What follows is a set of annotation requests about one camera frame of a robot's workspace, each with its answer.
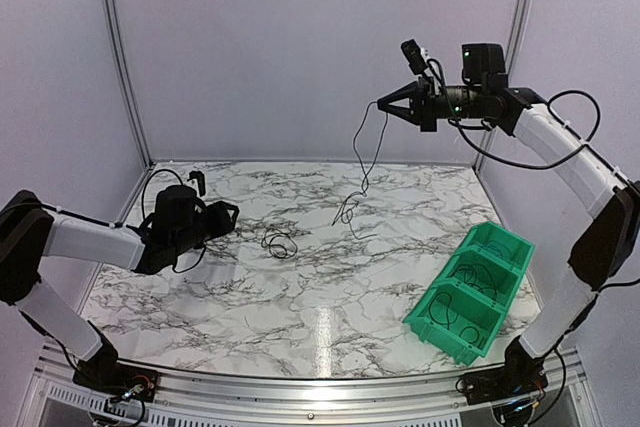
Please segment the left aluminium frame post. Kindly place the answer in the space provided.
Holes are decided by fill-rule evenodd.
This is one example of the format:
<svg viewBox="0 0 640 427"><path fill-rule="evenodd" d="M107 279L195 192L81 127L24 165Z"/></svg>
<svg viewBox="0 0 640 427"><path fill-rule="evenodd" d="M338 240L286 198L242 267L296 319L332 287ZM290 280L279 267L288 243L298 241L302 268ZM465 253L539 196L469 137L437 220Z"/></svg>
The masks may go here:
<svg viewBox="0 0 640 427"><path fill-rule="evenodd" d="M114 61L116 78L121 91L126 117L137 154L146 168L153 165L148 141L144 132L142 117L138 108L136 93L130 75L124 38L121 31L117 0L102 0L109 45Z"/></svg>

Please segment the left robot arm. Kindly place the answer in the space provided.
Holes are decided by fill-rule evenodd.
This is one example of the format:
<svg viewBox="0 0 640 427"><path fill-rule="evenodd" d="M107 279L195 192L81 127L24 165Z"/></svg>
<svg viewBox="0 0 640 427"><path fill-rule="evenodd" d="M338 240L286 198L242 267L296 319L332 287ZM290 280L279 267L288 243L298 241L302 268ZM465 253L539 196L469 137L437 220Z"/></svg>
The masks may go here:
<svg viewBox="0 0 640 427"><path fill-rule="evenodd" d="M41 335L76 356L75 380L116 392L135 373L119 362L113 344L84 320L39 272L45 257L85 260L155 275L179 258L230 234L237 206L201 199L204 189L184 184L161 190L155 209L138 226L107 223L42 203L19 191L1 211L1 300Z"/></svg>

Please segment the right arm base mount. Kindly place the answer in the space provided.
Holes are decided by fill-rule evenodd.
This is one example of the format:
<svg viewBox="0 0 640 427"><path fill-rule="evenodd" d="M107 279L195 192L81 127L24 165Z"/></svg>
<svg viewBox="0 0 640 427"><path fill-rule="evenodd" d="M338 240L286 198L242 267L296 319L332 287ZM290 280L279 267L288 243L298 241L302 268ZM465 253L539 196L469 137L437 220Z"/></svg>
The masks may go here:
<svg viewBox="0 0 640 427"><path fill-rule="evenodd" d="M517 337L505 349L502 366L465 373L455 388L468 405L539 392L548 386L543 363L544 358L531 357Z"/></svg>

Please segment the green three-compartment bin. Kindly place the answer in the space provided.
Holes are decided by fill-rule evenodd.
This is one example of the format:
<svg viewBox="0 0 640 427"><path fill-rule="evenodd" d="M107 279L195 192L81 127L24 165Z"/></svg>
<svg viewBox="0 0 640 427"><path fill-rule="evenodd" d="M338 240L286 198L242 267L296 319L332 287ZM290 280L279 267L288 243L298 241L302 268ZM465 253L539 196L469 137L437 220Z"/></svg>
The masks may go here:
<svg viewBox="0 0 640 427"><path fill-rule="evenodd" d="M534 251L532 242L496 223L472 227L403 323L458 365L484 358Z"/></svg>

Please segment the front aluminium rail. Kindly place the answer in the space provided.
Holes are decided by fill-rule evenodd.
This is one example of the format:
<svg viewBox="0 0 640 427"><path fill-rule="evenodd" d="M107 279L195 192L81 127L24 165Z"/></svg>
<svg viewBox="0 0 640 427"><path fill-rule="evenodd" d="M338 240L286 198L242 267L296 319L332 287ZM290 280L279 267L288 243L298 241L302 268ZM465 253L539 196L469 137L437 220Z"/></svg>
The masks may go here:
<svg viewBox="0 0 640 427"><path fill-rule="evenodd" d="M21 408L20 426L598 426L601 421L574 350L552 356L548 383L529 394L477 404L463 372L367 379L277 379L191 372L144 362L149 400L112 404L73 383L61 349L48 343Z"/></svg>

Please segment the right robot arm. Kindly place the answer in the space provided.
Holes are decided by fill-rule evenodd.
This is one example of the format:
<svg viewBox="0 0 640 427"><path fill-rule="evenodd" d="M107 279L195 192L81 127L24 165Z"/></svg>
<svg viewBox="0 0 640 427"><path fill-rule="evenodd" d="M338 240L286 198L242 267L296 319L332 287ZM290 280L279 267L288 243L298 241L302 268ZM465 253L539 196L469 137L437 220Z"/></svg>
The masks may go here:
<svg viewBox="0 0 640 427"><path fill-rule="evenodd" d="M401 51L415 81L380 98L379 110L423 132L434 132L441 120L458 126L466 119L498 128L541 158L540 164L503 159L477 144L481 156L528 171L553 170L578 197L592 219L576 241L552 300L504 352L505 364L495 385L515 395L529 384L544 359L586 319L599 295L618 287L614 276L633 252L639 232L639 184L608 162L562 120L552 103L525 87L512 87L498 44L465 44L461 48L462 82L449 85L442 66L410 39Z"/></svg>

